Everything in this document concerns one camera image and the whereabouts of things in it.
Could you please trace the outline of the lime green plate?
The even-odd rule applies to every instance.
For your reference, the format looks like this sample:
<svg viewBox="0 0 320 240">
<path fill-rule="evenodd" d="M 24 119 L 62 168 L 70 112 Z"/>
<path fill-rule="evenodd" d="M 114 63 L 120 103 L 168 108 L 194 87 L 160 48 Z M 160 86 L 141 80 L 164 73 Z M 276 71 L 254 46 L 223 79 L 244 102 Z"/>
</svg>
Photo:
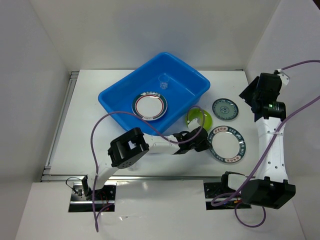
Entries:
<svg viewBox="0 0 320 240">
<path fill-rule="evenodd" d="M 213 119 L 211 115 L 205 111 L 200 110 L 198 107 L 191 108 L 185 116 L 185 124 L 187 126 L 187 121 L 191 121 L 195 118 L 199 119 L 199 124 L 208 132 L 213 126 Z"/>
</svg>

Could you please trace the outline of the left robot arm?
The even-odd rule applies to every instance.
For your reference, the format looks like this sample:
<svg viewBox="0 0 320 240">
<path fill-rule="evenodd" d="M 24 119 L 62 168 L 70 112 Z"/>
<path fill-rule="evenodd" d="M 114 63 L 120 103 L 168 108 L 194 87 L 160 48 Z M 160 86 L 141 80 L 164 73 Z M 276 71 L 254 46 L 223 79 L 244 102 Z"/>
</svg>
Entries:
<svg viewBox="0 0 320 240">
<path fill-rule="evenodd" d="M 111 141 L 107 151 L 109 159 L 99 164 L 94 150 L 94 132 L 91 131 L 90 148 L 95 171 L 81 180 L 82 194 L 87 200 L 96 199 L 112 175 L 131 167 L 146 154 L 183 155 L 190 150 L 202 152 L 211 147 L 207 130 L 200 126 L 190 132 L 182 131 L 165 137 L 149 135 L 135 127 Z"/>
</svg>

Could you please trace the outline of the white plate green red rim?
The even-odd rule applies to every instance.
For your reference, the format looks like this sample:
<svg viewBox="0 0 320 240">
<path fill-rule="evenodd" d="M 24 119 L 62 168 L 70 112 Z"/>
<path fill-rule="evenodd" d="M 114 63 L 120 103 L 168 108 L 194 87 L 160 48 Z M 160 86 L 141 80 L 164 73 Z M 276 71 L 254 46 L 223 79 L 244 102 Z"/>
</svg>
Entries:
<svg viewBox="0 0 320 240">
<path fill-rule="evenodd" d="M 167 99 L 155 91 L 138 94 L 131 104 L 132 112 L 145 121 L 155 121 L 163 117 L 168 109 Z"/>
</svg>

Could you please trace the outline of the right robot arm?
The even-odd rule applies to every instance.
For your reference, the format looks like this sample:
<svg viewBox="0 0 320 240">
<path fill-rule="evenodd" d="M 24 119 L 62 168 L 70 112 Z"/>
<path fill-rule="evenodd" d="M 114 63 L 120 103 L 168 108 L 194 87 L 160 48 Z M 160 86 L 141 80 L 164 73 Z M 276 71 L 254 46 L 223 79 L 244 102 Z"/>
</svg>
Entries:
<svg viewBox="0 0 320 240">
<path fill-rule="evenodd" d="M 239 94 L 254 114 L 259 160 L 239 187 L 231 179 L 219 184 L 227 200 L 241 195 L 245 204 L 280 209 L 295 196 L 296 187 L 289 183 L 284 158 L 286 105 L 277 100 L 289 80 L 280 70 L 261 73 Z"/>
</svg>

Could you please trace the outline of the white plate dark teal rim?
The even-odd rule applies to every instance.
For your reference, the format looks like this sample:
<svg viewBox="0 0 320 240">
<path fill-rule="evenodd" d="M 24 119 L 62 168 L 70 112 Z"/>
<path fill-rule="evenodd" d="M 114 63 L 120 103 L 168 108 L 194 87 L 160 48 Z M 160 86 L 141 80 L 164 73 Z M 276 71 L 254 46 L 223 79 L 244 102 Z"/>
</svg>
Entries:
<svg viewBox="0 0 320 240">
<path fill-rule="evenodd" d="M 247 150 L 244 137 L 235 128 L 221 125 L 215 127 L 208 136 L 212 156 L 224 164 L 240 162 Z"/>
</svg>

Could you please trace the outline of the blue floral pattern plate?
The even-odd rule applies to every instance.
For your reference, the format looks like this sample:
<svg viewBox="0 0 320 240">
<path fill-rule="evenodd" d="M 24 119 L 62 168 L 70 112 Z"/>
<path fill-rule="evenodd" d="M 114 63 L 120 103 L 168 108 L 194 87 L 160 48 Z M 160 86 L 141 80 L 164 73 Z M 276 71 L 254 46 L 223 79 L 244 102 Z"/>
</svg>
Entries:
<svg viewBox="0 0 320 240">
<path fill-rule="evenodd" d="M 238 106 L 230 99 L 219 98 L 212 104 L 214 115 L 223 121 L 231 121 L 237 118 L 239 114 Z"/>
</svg>

